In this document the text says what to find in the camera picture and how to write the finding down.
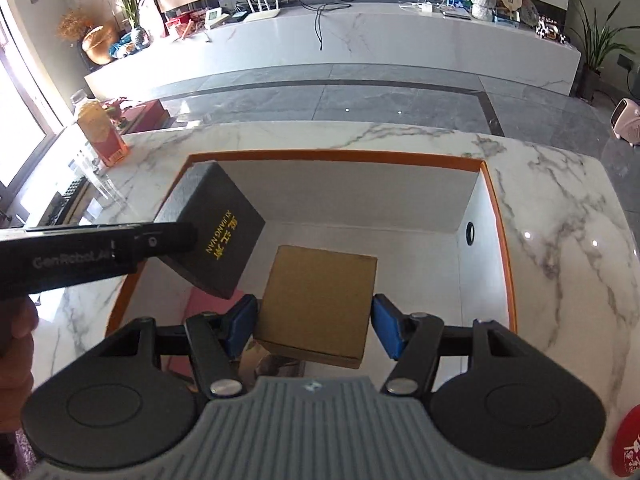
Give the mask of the person left hand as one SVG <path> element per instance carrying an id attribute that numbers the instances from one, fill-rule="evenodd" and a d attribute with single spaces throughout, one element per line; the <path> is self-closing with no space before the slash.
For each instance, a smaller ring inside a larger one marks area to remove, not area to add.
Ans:
<path id="1" fill-rule="evenodd" d="M 38 326 L 39 316 L 29 296 L 1 305 L 13 310 L 8 324 L 11 338 L 1 356 L 1 432 L 8 434 L 21 428 L 21 411 L 32 392 L 32 333 Z"/>

